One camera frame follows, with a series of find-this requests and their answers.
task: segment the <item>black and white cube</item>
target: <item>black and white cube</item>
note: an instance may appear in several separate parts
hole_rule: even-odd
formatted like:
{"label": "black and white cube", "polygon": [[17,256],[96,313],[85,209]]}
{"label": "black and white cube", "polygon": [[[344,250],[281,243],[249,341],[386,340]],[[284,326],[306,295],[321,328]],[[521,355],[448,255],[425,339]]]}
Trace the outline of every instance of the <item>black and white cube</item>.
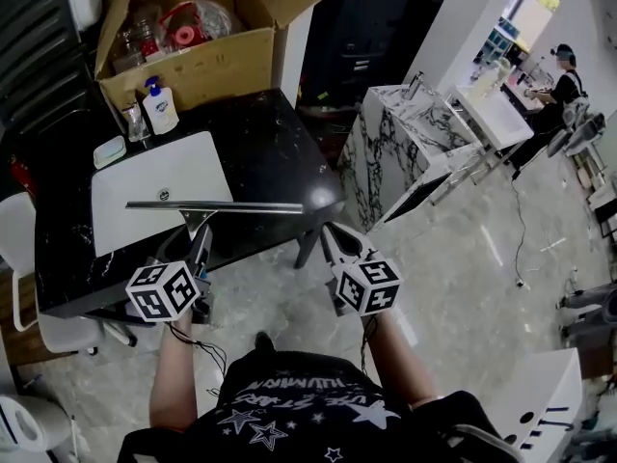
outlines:
{"label": "black and white cube", "polygon": [[140,267],[126,293],[146,322],[177,320],[200,296],[184,261]]}
{"label": "black and white cube", "polygon": [[344,264],[336,296],[360,315],[371,315],[394,305],[401,283],[400,273],[391,259]]}

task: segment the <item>window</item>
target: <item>window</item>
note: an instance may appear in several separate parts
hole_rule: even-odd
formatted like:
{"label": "window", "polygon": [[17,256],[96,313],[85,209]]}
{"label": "window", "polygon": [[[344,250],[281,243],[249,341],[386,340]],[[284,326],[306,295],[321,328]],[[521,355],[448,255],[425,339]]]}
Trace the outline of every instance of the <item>window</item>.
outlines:
{"label": "window", "polygon": [[520,31],[519,39],[532,46],[538,39],[560,0],[510,0],[502,16]]}

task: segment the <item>soap dish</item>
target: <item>soap dish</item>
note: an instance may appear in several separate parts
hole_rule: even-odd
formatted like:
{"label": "soap dish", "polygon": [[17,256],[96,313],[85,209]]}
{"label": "soap dish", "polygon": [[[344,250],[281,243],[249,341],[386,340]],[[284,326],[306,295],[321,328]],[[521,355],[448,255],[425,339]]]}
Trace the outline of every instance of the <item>soap dish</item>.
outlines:
{"label": "soap dish", "polygon": [[94,165],[97,170],[106,167],[126,154],[126,144],[124,138],[119,135],[101,144],[94,150]]}

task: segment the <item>table leg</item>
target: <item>table leg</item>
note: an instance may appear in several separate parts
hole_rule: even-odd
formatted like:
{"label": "table leg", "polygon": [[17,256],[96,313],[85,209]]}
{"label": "table leg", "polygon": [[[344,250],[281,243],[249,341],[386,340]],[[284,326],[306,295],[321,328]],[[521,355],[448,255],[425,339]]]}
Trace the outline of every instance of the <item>table leg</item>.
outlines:
{"label": "table leg", "polygon": [[494,166],[489,168],[487,173],[485,173],[482,177],[480,177],[475,182],[475,184],[477,185],[478,183],[480,183],[484,178],[486,178],[488,175],[490,175],[492,172],[494,172],[498,167],[500,167],[503,163],[505,163],[508,159],[510,159],[510,156],[512,156],[512,154],[514,154],[517,150],[519,150],[523,144],[524,144],[524,142],[518,143],[516,146],[514,146],[512,149],[510,149],[510,152],[508,152],[505,156],[501,157],[501,159],[499,159]]}
{"label": "table leg", "polygon": [[309,260],[310,253],[315,247],[315,243],[317,243],[317,239],[321,233],[321,227],[323,227],[323,225],[319,225],[314,229],[307,231],[302,237],[302,240],[300,241],[300,252],[296,258],[294,268],[301,269],[305,266],[307,260]]}
{"label": "table leg", "polygon": [[465,173],[458,180],[456,180],[454,183],[449,184],[448,187],[443,191],[443,193],[440,194],[437,199],[432,200],[431,203],[433,205],[437,205],[438,203],[443,201],[445,199],[445,197],[450,192],[452,192],[461,183],[463,183],[465,180],[467,180],[469,177],[471,177],[471,174],[475,171],[476,168],[478,168],[483,163],[486,163],[486,160],[494,152],[495,152],[495,148],[493,148],[493,147],[488,148],[486,153],[483,156],[480,156],[480,159],[478,159],[475,163],[473,163],[473,165],[471,165],[469,168],[467,168]]}

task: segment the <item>black marble tabletop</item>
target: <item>black marble tabletop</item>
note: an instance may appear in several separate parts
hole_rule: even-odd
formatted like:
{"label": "black marble tabletop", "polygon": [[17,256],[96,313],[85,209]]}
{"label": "black marble tabletop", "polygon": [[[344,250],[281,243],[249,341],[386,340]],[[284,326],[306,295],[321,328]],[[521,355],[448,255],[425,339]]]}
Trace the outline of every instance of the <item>black marble tabletop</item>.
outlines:
{"label": "black marble tabletop", "polygon": [[[74,132],[70,149],[54,149],[56,145],[48,143],[45,168],[38,169],[39,307],[60,317],[109,309],[126,300],[126,281],[173,232],[95,257],[90,191],[95,142],[88,131],[96,131],[96,125],[90,118],[77,120],[73,128],[79,132]],[[212,134],[236,202],[300,203],[306,212],[302,216],[214,215],[209,220],[214,232],[210,270],[297,238],[342,210],[344,194],[338,177],[280,90],[184,112],[174,132],[156,136],[153,142],[166,144],[204,130]],[[127,144],[128,155],[144,150]]]}

